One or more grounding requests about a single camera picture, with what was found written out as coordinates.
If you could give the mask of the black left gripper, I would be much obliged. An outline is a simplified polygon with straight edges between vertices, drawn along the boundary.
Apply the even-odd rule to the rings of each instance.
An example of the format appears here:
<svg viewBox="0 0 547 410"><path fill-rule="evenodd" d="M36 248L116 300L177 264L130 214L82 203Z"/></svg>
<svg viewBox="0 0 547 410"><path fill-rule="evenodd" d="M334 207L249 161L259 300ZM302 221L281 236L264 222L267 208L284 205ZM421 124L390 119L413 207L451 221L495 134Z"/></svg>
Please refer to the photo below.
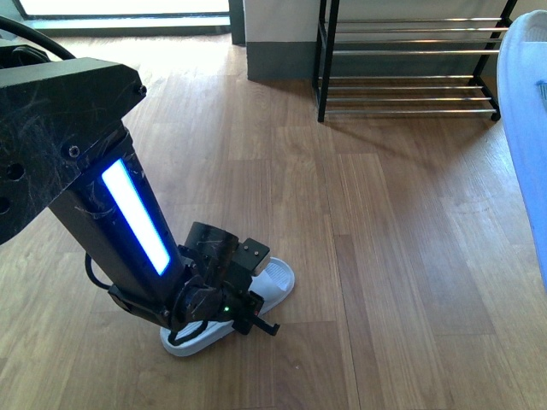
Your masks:
<svg viewBox="0 0 547 410"><path fill-rule="evenodd" d="M253 326L274 336L279 325L259 317L265 297L252 290L252 279L269 262L270 248L255 239L238 237L212 225L192 224L179 252L191 259L191 278L175 298L168 335L177 337L191 323L199 337L211 322L232 322L236 331L249 334Z"/></svg>

